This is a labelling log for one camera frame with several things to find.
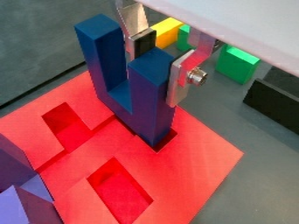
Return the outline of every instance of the purple block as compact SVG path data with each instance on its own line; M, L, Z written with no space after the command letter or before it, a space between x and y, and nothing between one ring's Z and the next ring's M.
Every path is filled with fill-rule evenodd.
M22 185L21 188L34 194L36 196L38 196L40 198L42 198L44 200L48 200L49 202L52 202L52 196L48 192L48 189L42 183L42 179L40 177L38 174L34 175L33 178L30 178Z
M0 134L0 192L10 185L19 186L36 172L21 149Z
M1 224L60 224L61 218L53 204L11 185L0 194Z

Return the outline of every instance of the tall blue block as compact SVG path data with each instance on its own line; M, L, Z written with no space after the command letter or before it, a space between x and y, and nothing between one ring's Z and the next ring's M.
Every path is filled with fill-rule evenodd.
M21 149L0 134L0 192L22 185L36 174Z
M173 57L153 48L126 64L118 24L97 15L76 24L76 33L97 98L144 141L154 146L170 130L173 108L165 104Z
M53 204L11 185L0 193L0 223L61 224Z

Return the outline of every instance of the yellow block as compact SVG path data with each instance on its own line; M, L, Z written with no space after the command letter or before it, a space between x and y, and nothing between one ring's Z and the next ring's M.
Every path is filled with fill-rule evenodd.
M177 32L182 22L168 17L162 22L154 24L150 28L156 30L156 41L154 45L158 48L165 48L177 40Z

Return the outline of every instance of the green block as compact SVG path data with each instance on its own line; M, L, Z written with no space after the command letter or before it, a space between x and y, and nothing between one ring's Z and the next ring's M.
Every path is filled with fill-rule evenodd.
M216 71L226 75L238 84L250 79L260 59L232 45L224 45L218 54Z
M190 27L186 24L184 24L180 27L178 33L177 33L176 47L182 52L193 49L193 47L188 44L189 31L190 31Z

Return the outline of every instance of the blue u-shaped block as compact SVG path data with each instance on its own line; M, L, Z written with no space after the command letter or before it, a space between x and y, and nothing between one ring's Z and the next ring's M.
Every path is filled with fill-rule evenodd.
M97 93L144 141L154 146L170 130L173 108L165 103L173 57L153 48L126 64L118 24L97 15L74 25Z

